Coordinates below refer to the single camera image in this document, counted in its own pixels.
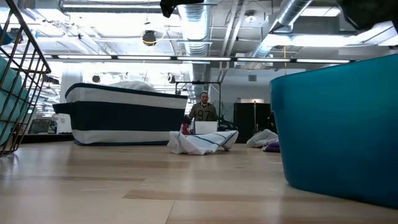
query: white laptop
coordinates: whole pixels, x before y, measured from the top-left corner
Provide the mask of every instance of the white laptop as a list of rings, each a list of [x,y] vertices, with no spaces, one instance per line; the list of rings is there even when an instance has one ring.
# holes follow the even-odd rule
[[[217,126],[217,121],[195,121],[195,134],[215,133]]]

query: white fabric pile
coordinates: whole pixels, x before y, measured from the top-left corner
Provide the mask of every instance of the white fabric pile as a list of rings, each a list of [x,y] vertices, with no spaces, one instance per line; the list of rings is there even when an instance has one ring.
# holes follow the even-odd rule
[[[247,147],[264,147],[271,143],[278,141],[278,135],[272,131],[265,129],[260,133],[255,134],[246,142]]]
[[[151,91],[151,92],[156,91],[155,88],[152,87],[150,84],[141,81],[123,81],[123,82],[110,84],[109,86],[127,88],[130,90]]]
[[[216,152],[219,147],[228,151],[238,138],[238,134],[238,131],[220,131],[211,134],[184,136],[178,131],[171,131],[167,147],[174,154],[205,155]]]

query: blue laundry basket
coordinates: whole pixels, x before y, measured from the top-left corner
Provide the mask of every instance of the blue laundry basket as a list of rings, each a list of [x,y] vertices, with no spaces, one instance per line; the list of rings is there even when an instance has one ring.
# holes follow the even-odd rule
[[[397,64],[395,54],[271,81],[291,186],[398,208]]]

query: wooden floor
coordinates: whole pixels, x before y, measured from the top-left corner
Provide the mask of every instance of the wooden floor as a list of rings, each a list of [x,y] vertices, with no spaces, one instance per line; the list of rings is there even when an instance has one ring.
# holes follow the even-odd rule
[[[0,159],[1,224],[398,223],[398,211],[296,190],[279,154],[23,146]]]

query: metal wire rack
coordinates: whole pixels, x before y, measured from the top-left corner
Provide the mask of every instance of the metal wire rack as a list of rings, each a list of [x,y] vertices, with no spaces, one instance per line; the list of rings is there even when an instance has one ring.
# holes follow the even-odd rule
[[[29,111],[35,110],[44,76],[51,73],[50,66],[15,2],[6,2],[10,10],[0,37],[0,157],[18,150],[31,119]],[[10,38],[7,29],[13,16],[18,20],[19,30],[13,38],[14,46],[9,53],[2,45]],[[18,45],[25,45],[25,49],[22,56],[15,57]]]

